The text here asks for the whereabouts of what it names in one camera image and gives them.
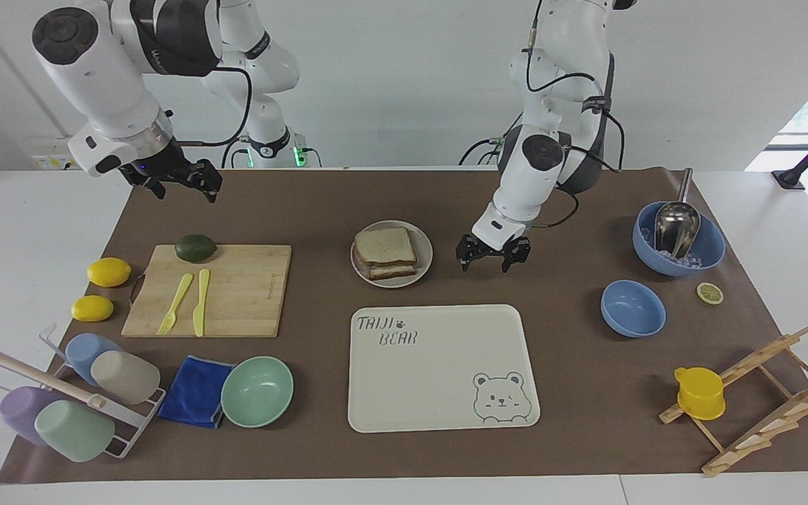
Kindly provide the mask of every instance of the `brown paper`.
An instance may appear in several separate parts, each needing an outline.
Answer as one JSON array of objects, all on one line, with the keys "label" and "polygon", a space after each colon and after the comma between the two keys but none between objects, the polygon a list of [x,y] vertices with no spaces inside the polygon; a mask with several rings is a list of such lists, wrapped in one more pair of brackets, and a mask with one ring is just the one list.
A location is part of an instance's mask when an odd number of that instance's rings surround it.
[{"label": "brown paper", "polygon": [[[579,195],[581,210],[567,224],[534,230],[526,264],[500,272],[488,258],[462,272],[455,259],[494,189],[496,173],[465,172],[230,172],[216,205],[170,186],[165,201],[135,189],[104,255],[123,258],[136,272],[155,244],[204,233],[218,243],[288,243],[289,271],[276,339],[122,339],[129,287],[89,293],[116,301],[104,323],[71,324],[114,339],[158,365],[169,387],[186,355],[241,362],[272,355],[295,375],[295,397],[285,415],[263,429],[224,421],[220,429],[155,419],[125,460],[101,456],[75,464],[48,447],[16,439],[0,483],[76,480],[289,479],[436,476],[555,476],[580,473],[696,473],[715,456],[687,416],[664,426],[658,413],[675,403],[677,367],[721,371],[779,336],[737,256],[684,279],[650,271],[635,256],[631,229],[651,201],[669,201],[680,174],[662,169],[604,173]],[[710,215],[695,189],[690,203]],[[539,221],[570,211],[560,193]],[[382,290],[352,271],[350,245],[363,227],[405,220],[422,228],[435,247],[429,274],[408,288]],[[660,295],[665,328],[626,339],[600,317],[603,288],[618,278],[640,281]],[[725,303],[706,306],[699,282],[713,282]],[[362,307],[436,304],[512,304],[520,311],[541,401],[541,421],[530,428],[472,429],[363,435],[347,424],[349,322]],[[786,386],[808,386],[789,358],[767,364]],[[395,394],[389,384],[389,394]],[[783,402],[753,372],[732,384],[727,414],[708,426],[730,444]],[[774,446],[732,472],[808,470],[808,417]]]}]

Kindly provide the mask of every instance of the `green cup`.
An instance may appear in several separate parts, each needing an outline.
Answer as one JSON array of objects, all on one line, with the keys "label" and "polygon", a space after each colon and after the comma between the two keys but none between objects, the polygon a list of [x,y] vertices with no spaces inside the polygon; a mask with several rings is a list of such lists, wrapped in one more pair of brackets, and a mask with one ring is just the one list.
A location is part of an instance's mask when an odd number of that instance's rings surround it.
[{"label": "green cup", "polygon": [[108,448],[114,422],[81,403],[58,400],[39,412],[34,423],[39,437],[74,463],[84,463]]}]

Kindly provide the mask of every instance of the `bear illustration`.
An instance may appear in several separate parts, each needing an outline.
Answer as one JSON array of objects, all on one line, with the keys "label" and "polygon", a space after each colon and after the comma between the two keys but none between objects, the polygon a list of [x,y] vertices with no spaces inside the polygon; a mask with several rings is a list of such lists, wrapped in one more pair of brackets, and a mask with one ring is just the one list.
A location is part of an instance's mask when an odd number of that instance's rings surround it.
[{"label": "bear illustration", "polygon": [[476,387],[473,409],[482,418],[482,424],[528,422],[532,403],[523,391],[523,376],[516,372],[507,377],[476,374],[472,384]]}]

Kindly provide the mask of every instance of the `white wall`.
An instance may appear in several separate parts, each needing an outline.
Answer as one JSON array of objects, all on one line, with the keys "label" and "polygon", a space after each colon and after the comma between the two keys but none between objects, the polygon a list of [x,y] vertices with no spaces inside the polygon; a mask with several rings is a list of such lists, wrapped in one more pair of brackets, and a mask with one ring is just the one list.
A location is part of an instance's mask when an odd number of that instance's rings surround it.
[{"label": "white wall", "polygon": [[[83,121],[36,64],[29,33],[41,14],[69,2],[0,0],[0,46],[57,121],[48,125],[55,133]],[[532,0],[257,7],[301,64],[300,86],[278,96],[288,122],[331,166],[456,163],[519,112],[507,64],[525,45]],[[609,30],[626,166],[743,170],[808,99],[808,2],[640,0],[615,13]],[[197,80],[145,81],[176,112],[178,137],[221,140],[236,127],[238,114]],[[206,153],[219,162],[220,149]]]}]

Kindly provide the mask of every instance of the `yellow measuring cup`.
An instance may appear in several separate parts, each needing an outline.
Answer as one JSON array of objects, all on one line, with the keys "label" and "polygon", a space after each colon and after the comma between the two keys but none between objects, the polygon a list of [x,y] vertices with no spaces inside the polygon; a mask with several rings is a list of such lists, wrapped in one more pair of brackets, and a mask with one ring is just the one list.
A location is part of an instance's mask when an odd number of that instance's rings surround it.
[{"label": "yellow measuring cup", "polygon": [[679,406],[700,421],[713,421],[725,413],[725,385],[708,368],[676,368]]}]

